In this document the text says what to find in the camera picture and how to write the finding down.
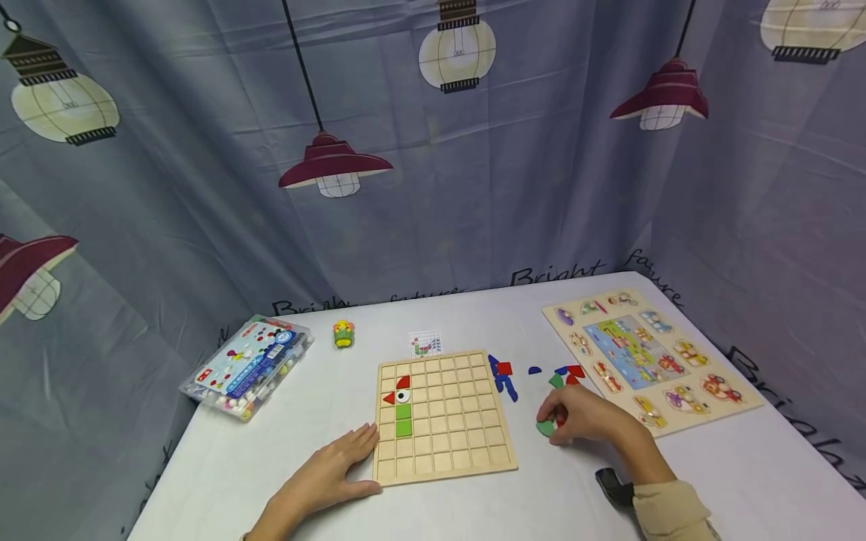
left hand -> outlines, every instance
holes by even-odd
[[[282,539],[311,513],[381,493],[376,481],[346,481],[346,471],[372,452],[378,438],[376,424],[365,423],[313,453],[270,499],[247,540]]]

pendant lamp illustration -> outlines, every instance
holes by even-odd
[[[14,35],[3,58],[19,75],[12,90],[18,118],[37,135],[76,146],[114,137],[120,114],[108,92],[67,66],[53,45],[22,34],[2,5],[0,15]]]
[[[866,2],[770,0],[760,37],[776,61],[826,64],[866,42]]]
[[[685,113],[701,119],[709,117],[709,104],[698,87],[697,71],[688,69],[688,64],[680,58],[694,10],[695,0],[692,0],[674,57],[650,76],[641,92],[617,107],[611,113],[612,119],[629,119],[640,115],[640,128],[654,132],[678,125]]]
[[[439,21],[418,51],[421,74],[444,93],[477,87],[496,57],[493,29],[476,15],[475,0],[439,0]]]
[[[31,321],[51,312],[61,286],[50,270],[72,254],[77,244],[63,235],[25,244],[0,235],[0,325],[15,311]]]
[[[310,104],[313,106],[316,122],[319,124],[319,135],[304,151],[304,160],[283,173],[280,187],[300,188],[315,183],[319,185],[319,193],[325,197],[350,196],[361,189],[360,177],[375,175],[394,167],[382,158],[358,154],[346,141],[340,141],[325,131],[286,0],[282,0],[282,8],[286,12],[286,22],[292,33],[294,50],[298,54],[298,63],[301,65],[301,72],[307,83],[307,92],[310,94]]]

wooden grid board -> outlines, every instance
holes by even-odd
[[[382,486],[517,469],[484,350],[381,364],[376,423]]]
[[[757,390],[633,289],[542,312],[605,398],[655,437],[757,408]]]

red lamp shade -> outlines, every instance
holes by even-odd
[[[74,238],[63,235],[25,244],[0,235],[0,324],[14,310],[32,320],[48,314],[60,296],[60,282],[48,271],[77,244]]]
[[[382,158],[358,154],[346,141],[319,132],[304,151],[304,161],[280,178],[281,188],[299,188],[314,182],[325,197],[350,196],[360,189],[358,177],[393,169]]]
[[[694,69],[677,57],[652,74],[647,86],[611,113],[612,119],[641,115],[642,130],[664,130],[676,126],[684,113],[709,117],[709,104],[698,88]]]

green puzzle piece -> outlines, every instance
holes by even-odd
[[[548,419],[548,420],[546,420],[546,421],[544,421],[544,422],[536,422],[536,423],[535,423],[535,427],[536,427],[536,428],[539,430],[539,432],[541,432],[541,433],[542,433],[546,438],[549,438],[550,435],[553,434],[553,431],[556,429],[556,428],[553,427],[553,421],[551,421],[550,419]]]
[[[399,404],[396,413],[397,419],[411,419],[412,406],[409,404]]]
[[[553,374],[553,377],[550,378],[550,384],[557,389],[565,387],[565,382],[562,381],[562,376],[559,374]]]
[[[397,421],[397,437],[405,438],[412,435],[412,421]]]

